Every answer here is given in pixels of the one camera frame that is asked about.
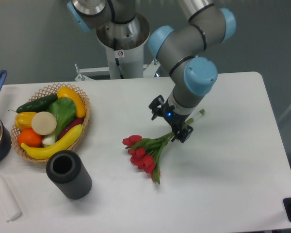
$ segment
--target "white table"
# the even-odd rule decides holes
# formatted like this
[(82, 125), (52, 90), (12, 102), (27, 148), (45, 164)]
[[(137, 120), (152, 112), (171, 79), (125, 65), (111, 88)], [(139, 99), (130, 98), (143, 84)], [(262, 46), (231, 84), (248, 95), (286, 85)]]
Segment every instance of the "white table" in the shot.
[[(6, 85), (0, 119), (10, 130), (16, 109), (47, 83)], [(89, 96), (91, 120), (76, 150), (93, 179), (91, 192), (69, 200), (47, 178), (45, 167), (13, 150), (0, 162), (23, 216), (0, 233), (227, 233), (291, 228), (282, 200), (291, 197), (291, 170), (262, 77), (220, 74), (198, 109), (184, 144), (161, 159), (161, 185), (130, 163), (122, 139), (158, 137), (171, 129), (151, 121), (150, 102), (165, 98), (169, 78), (75, 82)]]

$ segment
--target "fruit basket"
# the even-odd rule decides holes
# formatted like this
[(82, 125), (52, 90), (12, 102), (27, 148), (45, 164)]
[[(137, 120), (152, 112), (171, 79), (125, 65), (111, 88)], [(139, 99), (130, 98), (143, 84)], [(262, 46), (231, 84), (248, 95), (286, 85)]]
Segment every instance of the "fruit basket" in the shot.
[[(67, 149), (67, 150), (73, 151), (75, 146), (78, 144), (78, 142), (84, 136), (84, 132), (86, 130), (86, 127), (88, 125), (88, 121), (90, 118), (91, 105), (90, 105), (90, 101), (89, 101), (86, 93), (83, 92), (83, 90), (81, 90), (79, 87), (75, 87), (74, 85), (65, 84), (65, 83), (55, 83), (53, 85), (48, 85), (48, 86), (45, 86), (43, 89), (40, 89), (38, 92), (36, 92), (28, 100), (28, 102), (39, 99), (39, 98), (44, 97), (44, 96), (56, 94), (57, 91), (63, 86), (70, 87), (80, 96), (80, 98), (85, 106), (85, 111), (86, 111), (85, 117), (83, 120), (83, 124), (82, 124), (82, 132), (81, 132), (80, 136), (78, 137), (78, 139)], [(10, 135), (11, 135), (11, 141), (12, 141), (12, 148), (16, 151), (16, 153), (18, 155), (20, 155), (22, 158), (24, 158), (25, 160), (30, 161), (30, 162), (46, 163), (48, 161), (48, 159), (34, 159), (31, 156), (29, 156), (27, 154), (27, 152), (22, 147), (19, 146), (17, 140), (18, 140), (18, 136), (20, 135), (20, 133), (21, 133), (21, 130), (18, 127), (16, 127), (16, 125), (13, 125)]]

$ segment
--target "yellow banana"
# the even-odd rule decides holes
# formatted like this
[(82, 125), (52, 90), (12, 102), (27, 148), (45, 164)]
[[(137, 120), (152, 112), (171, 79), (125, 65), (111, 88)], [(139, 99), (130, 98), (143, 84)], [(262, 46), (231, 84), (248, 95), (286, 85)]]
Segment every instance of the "yellow banana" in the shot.
[(48, 147), (34, 148), (27, 146), (25, 143), (20, 146), (34, 159), (49, 159), (54, 153), (68, 149), (81, 135), (82, 129), (81, 124), (74, 126), (61, 139)]

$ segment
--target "black cylinder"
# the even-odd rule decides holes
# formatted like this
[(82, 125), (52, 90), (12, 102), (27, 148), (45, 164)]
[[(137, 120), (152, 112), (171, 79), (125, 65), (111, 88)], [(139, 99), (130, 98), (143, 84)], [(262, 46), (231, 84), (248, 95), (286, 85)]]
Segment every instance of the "black cylinder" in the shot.
[(70, 150), (53, 154), (46, 169), (49, 179), (70, 199), (80, 199), (92, 188), (92, 179), (80, 157)]

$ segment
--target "red vegetable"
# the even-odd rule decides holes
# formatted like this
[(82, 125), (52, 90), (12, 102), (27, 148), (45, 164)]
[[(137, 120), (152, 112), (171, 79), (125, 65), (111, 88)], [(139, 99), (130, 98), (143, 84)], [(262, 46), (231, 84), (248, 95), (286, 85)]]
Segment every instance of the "red vegetable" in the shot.
[(83, 119), (82, 118), (76, 118), (75, 120), (73, 120), (70, 125), (67, 126), (67, 128), (65, 128), (58, 137), (58, 140), (61, 139), (70, 129), (72, 129), (74, 126), (76, 125), (81, 125), (83, 124)]

